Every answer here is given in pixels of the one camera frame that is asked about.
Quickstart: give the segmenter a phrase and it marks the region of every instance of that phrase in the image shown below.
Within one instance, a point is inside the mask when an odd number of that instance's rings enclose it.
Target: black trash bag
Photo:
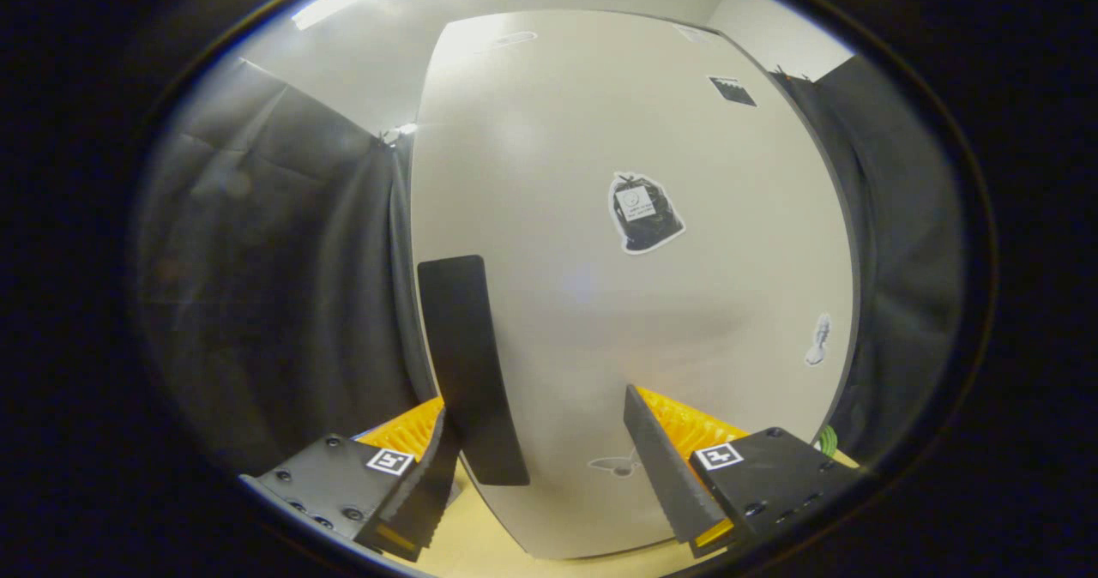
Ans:
[[[634,173],[615,173],[610,207],[627,253],[650,251],[686,227],[663,187]]]

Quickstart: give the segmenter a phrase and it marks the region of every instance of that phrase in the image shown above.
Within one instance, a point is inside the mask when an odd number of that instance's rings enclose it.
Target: wooden floor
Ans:
[[[841,453],[836,460],[856,466]],[[461,493],[447,508],[430,547],[419,555],[419,562],[394,560],[415,567],[442,578],[571,578],[587,576],[593,578],[646,578],[665,576],[714,555],[695,559],[686,544],[670,540],[660,544],[627,553],[597,558],[572,560],[537,559],[526,554],[511,538],[505,527],[484,504],[477,489],[469,480],[461,463],[458,463],[455,481]]]

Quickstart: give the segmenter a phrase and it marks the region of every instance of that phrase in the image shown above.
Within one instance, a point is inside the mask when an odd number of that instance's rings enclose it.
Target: yellow soft pad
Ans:
[[[663,432],[674,445],[675,452],[686,462],[687,466],[690,466],[690,455],[694,452],[720,445],[748,434],[737,426],[728,425],[713,415],[707,415],[666,396],[660,396],[642,387],[637,388],[637,393],[640,393],[640,397],[645,399],[645,403],[654,414],[656,421],[660,422]],[[694,473],[694,467],[691,467],[691,473]],[[731,529],[732,522],[725,519],[699,535],[694,543],[697,546],[704,546],[722,537]]]
[[[377,426],[357,441],[374,447],[413,454],[416,462],[421,462],[423,453],[430,445],[430,435],[435,433],[435,422],[441,411],[442,398],[432,398]]]

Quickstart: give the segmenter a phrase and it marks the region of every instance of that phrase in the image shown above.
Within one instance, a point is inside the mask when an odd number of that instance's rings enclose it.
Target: black curtain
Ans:
[[[914,424],[952,352],[964,300],[953,165],[901,92],[854,56],[810,82],[773,77],[824,146],[861,263],[861,318],[831,419],[839,447],[878,457]]]
[[[259,474],[419,401],[406,218],[391,220],[407,174],[395,147],[250,63],[211,76],[153,158],[138,302],[170,398],[222,464]]]

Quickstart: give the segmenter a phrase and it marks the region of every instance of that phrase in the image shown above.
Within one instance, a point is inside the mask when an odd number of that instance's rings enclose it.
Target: white wall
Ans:
[[[817,80],[851,51],[777,0],[720,0],[706,23],[725,32],[768,70]]]
[[[720,0],[362,0],[314,26],[289,16],[239,55],[372,133],[415,119],[427,63],[450,21],[496,12],[589,8],[704,24]]]

